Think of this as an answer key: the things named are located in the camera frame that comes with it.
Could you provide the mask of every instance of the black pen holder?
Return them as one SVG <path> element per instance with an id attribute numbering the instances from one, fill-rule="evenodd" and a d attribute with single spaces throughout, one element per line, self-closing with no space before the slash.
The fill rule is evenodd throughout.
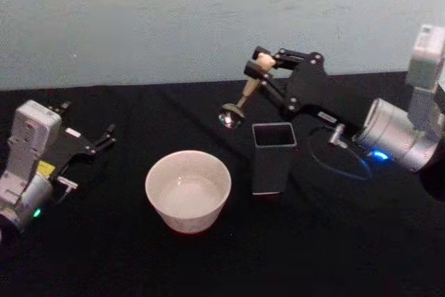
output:
<path id="1" fill-rule="evenodd" d="M 255 144 L 252 193 L 268 195 L 286 190 L 287 177 L 297 142 L 291 123 L 252 125 Z"/>

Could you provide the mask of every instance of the bowl rim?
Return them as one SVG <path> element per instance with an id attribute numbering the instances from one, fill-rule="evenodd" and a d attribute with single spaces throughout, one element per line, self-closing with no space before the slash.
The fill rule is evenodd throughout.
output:
<path id="1" fill-rule="evenodd" d="M 167 214 L 166 212 L 164 212 L 164 210 L 159 209 L 159 207 L 157 205 L 154 204 L 154 199 L 153 197 L 150 195 L 149 191 L 148 191 L 148 182 L 149 182 L 149 178 L 151 177 L 151 175 L 153 174 L 153 170 L 155 167 L 157 167 L 158 165 L 161 165 L 166 159 L 172 158 L 172 156 L 176 156 L 176 155 L 181 155 L 181 154 L 201 154 L 201 155 L 205 155 L 210 159 L 213 159 L 215 161 L 217 161 L 218 163 L 220 163 L 223 167 L 223 170 L 226 174 L 226 176 L 228 177 L 229 180 L 229 187 L 227 189 L 227 191 L 225 192 L 224 196 L 222 197 L 222 200 L 220 200 L 218 202 L 218 204 L 209 212 L 206 212 L 203 215 L 199 215 L 199 216 L 187 216 L 187 217 L 176 217 L 176 216 L 172 216 L 170 214 Z M 167 216 L 167 217 L 171 217 L 173 219 L 195 219 L 195 218 L 202 218 L 205 217 L 209 214 L 211 214 L 212 212 L 214 212 L 215 210 L 217 210 L 218 208 L 222 208 L 222 206 L 225 204 L 225 202 L 227 201 L 229 195 L 230 195 L 230 191 L 232 189 L 232 177 L 230 176 L 230 172 L 227 169 L 227 166 L 217 157 L 215 157 L 212 154 L 209 154 L 207 152 L 203 152 L 203 151 L 198 151 L 198 150 L 182 150 L 182 151 L 176 151 L 170 154 L 167 154 L 166 156 L 162 157 L 161 159 L 159 159 L 148 171 L 147 176 L 145 178 L 145 194 L 148 197 L 149 202 L 152 204 L 152 206 L 159 211 L 159 213 Z"/>

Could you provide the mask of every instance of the yellow sticker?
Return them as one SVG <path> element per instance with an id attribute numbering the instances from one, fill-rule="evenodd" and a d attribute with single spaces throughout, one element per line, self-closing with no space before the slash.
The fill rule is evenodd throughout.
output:
<path id="1" fill-rule="evenodd" d="M 56 169 L 55 166 L 52 166 L 49 163 L 44 162 L 43 160 L 39 161 L 39 166 L 37 167 L 37 171 L 43 175 L 44 177 L 48 177 L 51 173 Z"/>

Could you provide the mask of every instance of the green led light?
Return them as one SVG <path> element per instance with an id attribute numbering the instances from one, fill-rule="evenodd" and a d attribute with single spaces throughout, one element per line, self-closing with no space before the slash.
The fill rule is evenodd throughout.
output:
<path id="1" fill-rule="evenodd" d="M 34 211 L 33 217 L 37 218 L 38 216 L 40 216 L 41 213 L 42 213 L 42 210 L 37 209 L 37 210 Z"/>

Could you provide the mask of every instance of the black cable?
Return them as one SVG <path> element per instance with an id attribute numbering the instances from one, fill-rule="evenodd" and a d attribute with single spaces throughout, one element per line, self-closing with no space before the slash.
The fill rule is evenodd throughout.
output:
<path id="1" fill-rule="evenodd" d="M 346 150 L 346 151 L 348 151 L 349 153 L 351 153 L 351 154 L 354 156 L 354 158 L 356 158 L 356 159 L 360 162 L 360 164 L 364 167 L 364 169 L 365 169 L 365 171 L 366 171 L 366 176 L 365 176 L 365 177 L 364 177 L 364 176 L 361 176 L 361 175 L 352 174 L 352 173 L 346 172 L 346 171 L 344 171 L 344 170 L 339 170 L 339 169 L 337 169 L 337 168 L 334 168 L 334 167 L 332 167 L 332 166 L 327 165 L 326 163 L 323 163 L 323 162 L 316 156 L 314 150 L 312 149 L 312 145 L 311 145 L 311 138 L 314 137 L 314 134 L 316 134 L 316 133 L 319 132 L 320 130 L 334 130 L 334 128 L 330 128 L 330 127 L 326 127 L 326 126 L 323 126 L 323 127 L 317 127 L 317 128 L 315 128 L 315 129 L 312 129 L 312 130 L 311 130 L 311 132 L 309 133 L 309 136 L 308 136 L 308 138 L 307 138 L 307 147 L 309 148 L 309 152 L 311 153 L 312 158 L 314 158 L 314 160 L 315 160 L 317 163 L 319 163 L 321 167 L 323 167 L 323 168 L 325 168 L 325 169 L 327 169 L 327 170 L 329 170 L 329 171 L 331 171 L 331 172 L 333 172 L 333 173 L 342 175 L 342 176 L 344 176 L 344 177 L 349 177 L 349 178 L 354 179 L 354 180 L 359 180 L 359 181 L 366 181 L 366 180 L 369 180 L 369 179 L 371 179 L 371 178 L 373 177 L 373 173 L 371 172 L 371 169 L 370 169 L 369 165 L 365 162 L 365 160 L 363 160 L 357 153 L 355 153 L 355 152 L 354 152 L 352 149 L 350 149 L 349 147 L 347 147 L 347 148 L 344 149 L 344 150 Z"/>

